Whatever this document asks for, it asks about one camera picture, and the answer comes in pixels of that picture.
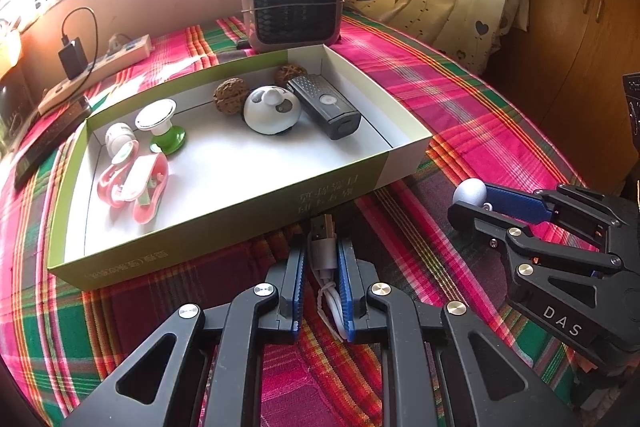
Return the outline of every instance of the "white round object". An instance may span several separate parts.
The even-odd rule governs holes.
[[[131,127],[126,123],[114,123],[107,129],[107,134],[104,136],[104,143],[107,147],[109,157],[113,158],[124,144],[135,139],[136,137]]]
[[[136,127],[140,131],[151,131],[161,136],[171,129],[171,117],[175,112],[175,102],[170,98],[150,103],[136,117]]]
[[[453,202],[456,201],[482,206],[486,202],[486,185],[478,178],[464,180],[453,193]]]
[[[244,102],[244,121],[261,134],[277,134],[293,127],[301,113],[296,95],[277,86],[254,89]]]

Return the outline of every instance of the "green suction cup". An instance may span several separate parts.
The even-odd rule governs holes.
[[[147,105],[136,117],[136,127],[142,131],[151,131],[151,152],[162,152],[169,156],[176,152],[187,136],[179,125],[171,124],[175,112],[175,102],[171,99],[158,100]]]

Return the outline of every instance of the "white cap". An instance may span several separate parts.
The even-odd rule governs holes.
[[[284,101],[284,95],[275,87],[268,87],[262,99],[267,105],[279,105]]]
[[[126,123],[118,122],[107,129],[107,133],[104,136],[104,144],[107,147],[109,156],[113,158],[124,144],[135,139],[136,136],[133,134],[131,127]]]
[[[175,112],[175,102],[170,98],[150,103],[136,117],[136,127],[140,131],[151,131],[161,136],[171,129],[171,117]]]

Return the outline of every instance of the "white sphere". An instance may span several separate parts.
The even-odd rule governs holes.
[[[292,127],[302,106],[296,95],[277,86],[254,89],[244,102],[244,121],[261,134],[277,134]]]
[[[456,201],[482,206],[486,202],[486,185],[478,178],[464,180],[453,193],[453,202]]]
[[[104,142],[109,156],[113,158],[126,143],[135,139],[136,136],[131,127],[126,123],[118,122],[107,129]]]

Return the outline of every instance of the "walnut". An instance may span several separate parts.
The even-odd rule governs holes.
[[[296,64],[286,64],[275,70],[273,73],[273,81],[278,87],[286,87],[287,82],[301,74],[306,74],[305,68]]]
[[[249,88],[242,78],[230,78],[220,84],[213,93],[216,109],[224,114],[236,114],[244,105]]]

